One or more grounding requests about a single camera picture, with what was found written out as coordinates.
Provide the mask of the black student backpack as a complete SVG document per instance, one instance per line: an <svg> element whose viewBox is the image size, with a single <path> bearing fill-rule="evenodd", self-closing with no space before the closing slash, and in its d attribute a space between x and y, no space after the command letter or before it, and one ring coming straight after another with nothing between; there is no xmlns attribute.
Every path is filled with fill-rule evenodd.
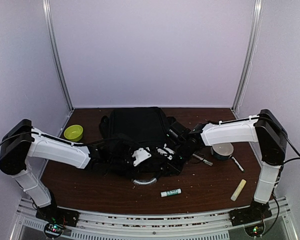
<svg viewBox="0 0 300 240"><path fill-rule="evenodd" d="M109 116L103 116L99 131L103 139L125 138L150 147L152 157L143 161L143 171L137 175L120 175L130 179L135 185L149 186L165 175L168 159L157 152L164 144L176 144L167 136L168 128L178 122L173 116L166 116L159 107L117 108Z"/></svg>

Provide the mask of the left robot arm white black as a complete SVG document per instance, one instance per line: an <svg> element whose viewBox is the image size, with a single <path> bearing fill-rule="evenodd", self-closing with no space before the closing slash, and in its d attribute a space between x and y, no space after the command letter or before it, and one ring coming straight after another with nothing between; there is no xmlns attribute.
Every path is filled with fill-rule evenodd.
<svg viewBox="0 0 300 240"><path fill-rule="evenodd" d="M152 157L149 147L127 138L115 137L78 143L47 134L33 127L30 120L23 119L0 142L0 171L15 179L30 196L38 212L51 222L57 222L62 218L62 211L57 206L52 191L33 173L27 159L42 158L83 170L101 159L102 144L113 142L131 145L134 167Z"/></svg>

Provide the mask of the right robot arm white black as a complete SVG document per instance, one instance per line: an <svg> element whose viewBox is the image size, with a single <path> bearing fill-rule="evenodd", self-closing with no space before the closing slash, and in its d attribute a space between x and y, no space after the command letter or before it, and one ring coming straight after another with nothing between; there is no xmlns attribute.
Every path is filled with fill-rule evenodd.
<svg viewBox="0 0 300 240"><path fill-rule="evenodd" d="M268 207L268 202L286 160L287 146L292 143L288 134L272 112L262 109L259 114L229 121L207 121L189 129L175 121L167 130L175 145L172 166L181 168L197 150L228 143L257 143L261 152L261 171L253 200L246 210L249 220L258 220Z"/></svg>

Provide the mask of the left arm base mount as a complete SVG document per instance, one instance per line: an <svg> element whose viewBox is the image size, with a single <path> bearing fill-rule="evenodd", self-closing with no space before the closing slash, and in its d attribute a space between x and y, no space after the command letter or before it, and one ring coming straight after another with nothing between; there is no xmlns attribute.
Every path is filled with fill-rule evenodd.
<svg viewBox="0 0 300 240"><path fill-rule="evenodd" d="M75 210L69 210L57 207L55 211L43 210L39 208L35 217L46 222L60 226L76 227L80 213Z"/></svg>

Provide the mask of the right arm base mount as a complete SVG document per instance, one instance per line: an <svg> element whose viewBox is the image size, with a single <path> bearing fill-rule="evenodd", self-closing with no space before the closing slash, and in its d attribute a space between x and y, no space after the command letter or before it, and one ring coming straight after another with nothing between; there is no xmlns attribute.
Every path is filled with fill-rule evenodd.
<svg viewBox="0 0 300 240"><path fill-rule="evenodd" d="M233 227L260 222L272 215L273 214L269 209L254 208L251 206L234 209L229 212L229 218Z"/></svg>

